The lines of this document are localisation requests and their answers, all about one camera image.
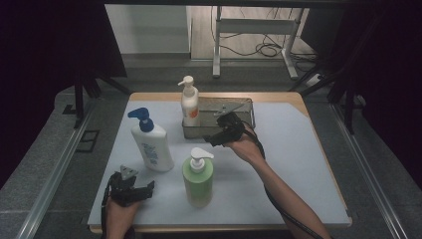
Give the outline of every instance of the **forearm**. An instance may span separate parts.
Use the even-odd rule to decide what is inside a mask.
[[[275,173],[266,161],[252,160],[251,165],[263,180],[268,191],[284,210],[322,238],[330,238],[314,211]],[[286,218],[284,219],[296,238],[310,238],[308,233]]]

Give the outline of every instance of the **white bottle with blue cap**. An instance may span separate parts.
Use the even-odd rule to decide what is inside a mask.
[[[127,114],[139,119],[131,129],[134,140],[142,154],[145,166],[155,171],[168,171],[174,166],[168,147],[167,132],[149,118],[147,108],[140,108]]]

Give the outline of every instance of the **pump bottle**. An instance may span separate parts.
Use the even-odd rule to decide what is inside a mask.
[[[131,129],[134,140],[146,167],[155,171],[168,171],[174,166],[167,141],[167,132],[149,118],[147,108],[140,108],[127,114],[138,118],[139,124]]]
[[[195,207],[208,205],[212,198],[214,155],[200,147],[191,150],[191,156],[183,162],[183,178],[189,203]]]
[[[193,87],[193,78],[186,76],[178,86],[184,85],[181,106],[183,111],[184,126],[200,126],[199,120],[199,93],[198,89]]]

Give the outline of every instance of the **gray floor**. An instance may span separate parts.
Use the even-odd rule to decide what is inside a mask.
[[[135,92],[181,92],[176,86],[191,75],[201,92],[284,92],[294,83],[279,61],[223,61],[221,78],[212,78],[210,61],[187,58],[124,56],[127,79],[117,79]],[[36,238],[100,238],[88,230],[87,220],[110,154],[128,96],[99,81],[102,96],[96,100],[86,130],[99,130],[91,153],[76,152],[60,180],[48,210],[36,228]],[[330,229],[334,238],[406,238],[394,237],[388,227],[391,214],[376,198],[376,191],[362,173],[359,160],[341,130],[337,114],[325,96],[329,87],[305,98],[316,133],[350,211],[349,228]],[[66,105],[74,104],[73,89],[56,97],[52,112],[37,140],[17,170],[0,191],[0,238],[15,238],[32,211],[32,206],[59,161],[69,138],[75,133],[75,116],[63,115]],[[354,112],[354,139],[375,178],[396,213],[407,238],[422,238],[422,192],[399,160],[372,130],[359,110]],[[86,148],[80,143],[79,148]],[[228,232],[138,234],[138,238],[290,238],[286,232]]]

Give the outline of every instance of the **white pump bottle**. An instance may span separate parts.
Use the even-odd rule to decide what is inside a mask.
[[[193,87],[193,78],[186,76],[178,86],[184,85],[181,106],[183,111],[184,126],[200,126],[199,120],[199,93],[198,89]]]

